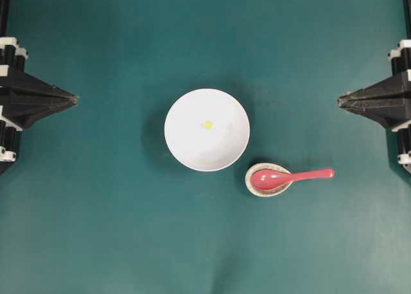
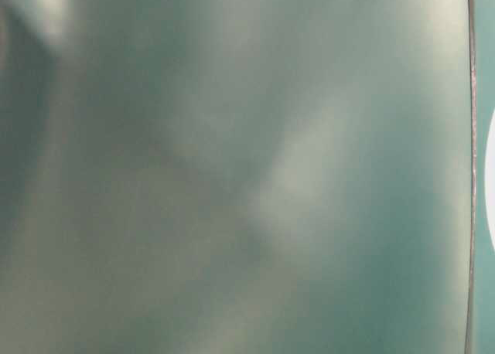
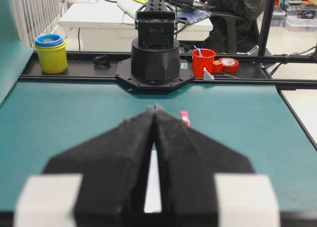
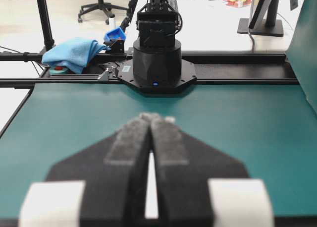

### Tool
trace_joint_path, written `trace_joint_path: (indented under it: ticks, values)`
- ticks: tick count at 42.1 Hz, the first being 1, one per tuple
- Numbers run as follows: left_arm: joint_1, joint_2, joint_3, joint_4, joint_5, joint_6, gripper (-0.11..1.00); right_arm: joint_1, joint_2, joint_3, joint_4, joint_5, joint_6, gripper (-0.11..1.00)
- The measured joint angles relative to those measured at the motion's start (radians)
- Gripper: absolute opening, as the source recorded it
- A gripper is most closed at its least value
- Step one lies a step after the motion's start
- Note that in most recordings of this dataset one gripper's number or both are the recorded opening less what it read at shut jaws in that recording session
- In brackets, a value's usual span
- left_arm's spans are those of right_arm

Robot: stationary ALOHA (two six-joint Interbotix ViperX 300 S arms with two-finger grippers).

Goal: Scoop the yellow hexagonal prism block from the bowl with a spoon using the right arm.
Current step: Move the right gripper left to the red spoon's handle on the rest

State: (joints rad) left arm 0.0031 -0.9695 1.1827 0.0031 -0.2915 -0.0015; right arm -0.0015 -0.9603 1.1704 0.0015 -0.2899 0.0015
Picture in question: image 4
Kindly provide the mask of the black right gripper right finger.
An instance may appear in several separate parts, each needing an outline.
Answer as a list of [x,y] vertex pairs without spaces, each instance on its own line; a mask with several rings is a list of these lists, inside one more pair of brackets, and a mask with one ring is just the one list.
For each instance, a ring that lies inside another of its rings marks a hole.
[[159,216],[166,227],[272,227],[261,179],[244,163],[183,132],[151,121]]

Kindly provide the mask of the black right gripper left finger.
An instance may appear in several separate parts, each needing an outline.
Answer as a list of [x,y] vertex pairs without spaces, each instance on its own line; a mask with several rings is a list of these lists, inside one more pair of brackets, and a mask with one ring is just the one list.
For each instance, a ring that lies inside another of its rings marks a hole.
[[34,182],[21,227],[121,227],[144,197],[150,124],[135,118],[113,135],[51,166]]

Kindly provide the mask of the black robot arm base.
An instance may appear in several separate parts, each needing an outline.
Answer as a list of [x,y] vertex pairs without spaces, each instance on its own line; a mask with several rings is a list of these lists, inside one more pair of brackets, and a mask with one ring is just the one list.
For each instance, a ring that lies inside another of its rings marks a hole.
[[118,66],[117,78],[144,93],[177,93],[197,79],[194,64],[182,59],[175,36],[183,19],[170,1],[147,0],[137,12],[132,59]]

